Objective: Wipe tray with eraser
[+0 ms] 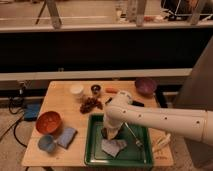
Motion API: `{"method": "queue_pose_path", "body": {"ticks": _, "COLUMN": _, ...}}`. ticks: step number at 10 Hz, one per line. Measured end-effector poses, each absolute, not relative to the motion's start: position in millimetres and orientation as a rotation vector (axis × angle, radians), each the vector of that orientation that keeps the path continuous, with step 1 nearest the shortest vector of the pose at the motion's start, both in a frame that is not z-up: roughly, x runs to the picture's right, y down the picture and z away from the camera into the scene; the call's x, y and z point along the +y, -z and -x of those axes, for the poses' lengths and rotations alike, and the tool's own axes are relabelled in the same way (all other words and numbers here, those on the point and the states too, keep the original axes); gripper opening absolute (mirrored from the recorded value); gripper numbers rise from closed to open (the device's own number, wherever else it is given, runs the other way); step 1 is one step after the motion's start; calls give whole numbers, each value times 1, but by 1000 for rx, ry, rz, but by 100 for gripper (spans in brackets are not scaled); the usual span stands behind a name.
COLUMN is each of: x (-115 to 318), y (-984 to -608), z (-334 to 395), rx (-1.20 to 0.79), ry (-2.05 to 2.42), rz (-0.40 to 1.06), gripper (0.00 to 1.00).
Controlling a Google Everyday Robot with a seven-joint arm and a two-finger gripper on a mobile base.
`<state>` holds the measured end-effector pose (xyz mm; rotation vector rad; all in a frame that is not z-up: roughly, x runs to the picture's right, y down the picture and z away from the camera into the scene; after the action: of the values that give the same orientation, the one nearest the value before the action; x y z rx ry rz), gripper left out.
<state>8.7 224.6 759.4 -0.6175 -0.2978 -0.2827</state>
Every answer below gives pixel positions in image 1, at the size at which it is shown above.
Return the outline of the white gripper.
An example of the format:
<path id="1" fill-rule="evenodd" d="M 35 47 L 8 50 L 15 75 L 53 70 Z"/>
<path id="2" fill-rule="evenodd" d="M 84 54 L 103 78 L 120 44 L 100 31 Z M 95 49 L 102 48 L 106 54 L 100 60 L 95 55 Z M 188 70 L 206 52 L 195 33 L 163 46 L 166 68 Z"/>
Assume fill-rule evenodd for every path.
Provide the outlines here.
<path id="1" fill-rule="evenodd" d="M 103 125 L 105 128 L 101 130 L 102 137 L 107 140 L 112 140 L 118 135 L 118 131 L 123 125 L 123 122 L 105 115 L 103 118 Z"/>

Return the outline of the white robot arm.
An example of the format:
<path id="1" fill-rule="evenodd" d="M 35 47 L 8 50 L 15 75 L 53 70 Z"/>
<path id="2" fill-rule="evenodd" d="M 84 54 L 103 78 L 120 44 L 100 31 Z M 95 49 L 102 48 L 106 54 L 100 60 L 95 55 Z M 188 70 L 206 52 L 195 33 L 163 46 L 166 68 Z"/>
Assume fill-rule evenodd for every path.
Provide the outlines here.
<path id="1" fill-rule="evenodd" d="M 119 91 L 105 105 L 103 125 L 113 139 L 124 123 L 176 133 L 213 146 L 213 111 L 140 107 L 128 91 Z"/>

